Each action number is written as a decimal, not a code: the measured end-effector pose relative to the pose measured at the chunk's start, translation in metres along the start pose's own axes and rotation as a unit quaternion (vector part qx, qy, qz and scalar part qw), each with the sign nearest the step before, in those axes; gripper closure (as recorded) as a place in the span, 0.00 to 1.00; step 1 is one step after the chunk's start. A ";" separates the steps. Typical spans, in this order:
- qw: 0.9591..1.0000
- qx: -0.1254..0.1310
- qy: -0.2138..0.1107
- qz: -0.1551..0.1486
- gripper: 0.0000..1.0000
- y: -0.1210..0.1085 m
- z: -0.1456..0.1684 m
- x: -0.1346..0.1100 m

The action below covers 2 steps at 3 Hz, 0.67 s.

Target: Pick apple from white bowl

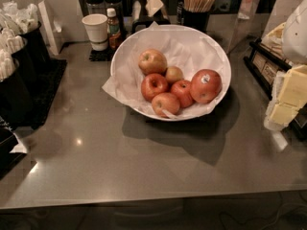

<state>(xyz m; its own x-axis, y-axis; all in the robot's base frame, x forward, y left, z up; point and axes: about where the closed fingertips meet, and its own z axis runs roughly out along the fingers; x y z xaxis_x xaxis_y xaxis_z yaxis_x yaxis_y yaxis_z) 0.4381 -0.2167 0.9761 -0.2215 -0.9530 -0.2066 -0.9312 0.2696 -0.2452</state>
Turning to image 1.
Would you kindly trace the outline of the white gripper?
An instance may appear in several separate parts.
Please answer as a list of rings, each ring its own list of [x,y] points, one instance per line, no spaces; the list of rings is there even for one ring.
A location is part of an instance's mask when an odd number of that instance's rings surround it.
[[[307,0],[288,17],[282,34],[282,52],[293,63],[307,62]],[[307,104],[307,66],[278,71],[273,81],[272,99],[264,119],[265,128],[280,131],[287,127]]]

